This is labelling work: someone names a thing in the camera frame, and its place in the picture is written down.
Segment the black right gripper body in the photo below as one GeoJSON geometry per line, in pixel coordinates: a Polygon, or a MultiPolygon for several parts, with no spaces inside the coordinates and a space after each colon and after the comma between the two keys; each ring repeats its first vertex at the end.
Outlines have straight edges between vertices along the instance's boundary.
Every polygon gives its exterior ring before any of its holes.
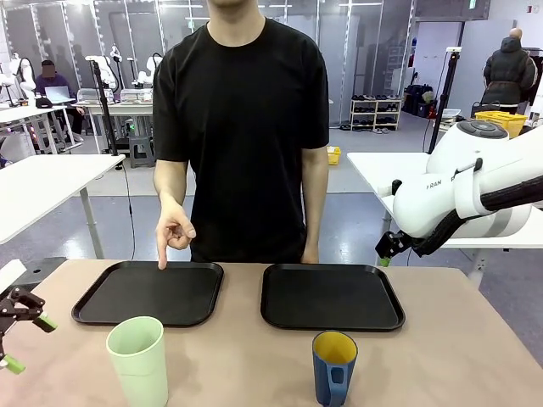
{"type": "Polygon", "coordinates": [[[378,241],[375,250],[380,259],[392,259],[412,246],[412,238],[403,231],[385,232],[378,241]]]}

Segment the person's right hand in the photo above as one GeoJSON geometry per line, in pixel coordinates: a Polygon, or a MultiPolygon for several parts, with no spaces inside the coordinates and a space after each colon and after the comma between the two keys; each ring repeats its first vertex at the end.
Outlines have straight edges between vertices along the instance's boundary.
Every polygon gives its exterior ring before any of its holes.
{"type": "Polygon", "coordinates": [[[160,196],[160,217],[156,226],[158,268],[167,266],[167,249],[188,248],[196,231],[183,207],[170,195],[160,196]]]}

